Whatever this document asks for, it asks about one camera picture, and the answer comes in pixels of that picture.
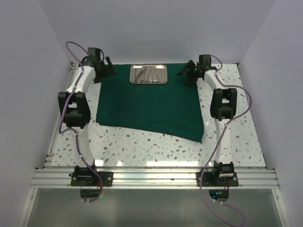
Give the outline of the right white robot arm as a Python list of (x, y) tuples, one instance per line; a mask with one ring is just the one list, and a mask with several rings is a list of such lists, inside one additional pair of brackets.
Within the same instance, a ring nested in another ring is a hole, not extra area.
[(211, 170), (211, 180), (215, 185), (223, 185), (228, 177), (234, 175), (234, 166), (231, 155), (231, 129), (228, 122), (236, 115), (237, 89), (224, 85), (217, 76), (222, 69), (213, 66), (211, 55), (199, 55), (199, 61), (194, 63), (189, 60), (178, 72), (178, 75), (186, 75), (185, 83), (196, 85), (199, 78), (206, 82), (213, 90), (210, 104), (210, 116), (214, 119), (216, 127), (217, 144), (214, 151), (214, 164)]

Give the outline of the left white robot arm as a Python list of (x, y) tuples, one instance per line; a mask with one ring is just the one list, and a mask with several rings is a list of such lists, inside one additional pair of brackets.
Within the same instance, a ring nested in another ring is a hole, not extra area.
[(116, 70), (109, 56), (99, 48), (89, 47), (86, 56), (78, 61), (73, 81), (64, 92), (59, 92), (60, 110), (59, 133), (72, 131), (75, 147), (81, 167), (94, 165), (94, 157), (89, 145), (88, 125), (91, 120), (86, 93), (91, 83), (100, 83), (102, 79), (115, 75)]

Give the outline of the dark green surgical cloth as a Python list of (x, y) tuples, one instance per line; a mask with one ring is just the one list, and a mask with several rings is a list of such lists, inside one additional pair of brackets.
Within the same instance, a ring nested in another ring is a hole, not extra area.
[(184, 66), (167, 64), (166, 84), (138, 85), (129, 81), (129, 64), (116, 64), (116, 75), (101, 83), (97, 123), (200, 142), (205, 129), (198, 89), (184, 83), (185, 75), (178, 75)]

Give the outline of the steel instrument tray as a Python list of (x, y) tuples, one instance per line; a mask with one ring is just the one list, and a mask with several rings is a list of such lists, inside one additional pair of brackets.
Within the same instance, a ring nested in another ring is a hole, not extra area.
[(130, 68), (129, 81), (139, 85), (162, 85), (168, 82), (168, 70), (164, 64), (136, 64)]

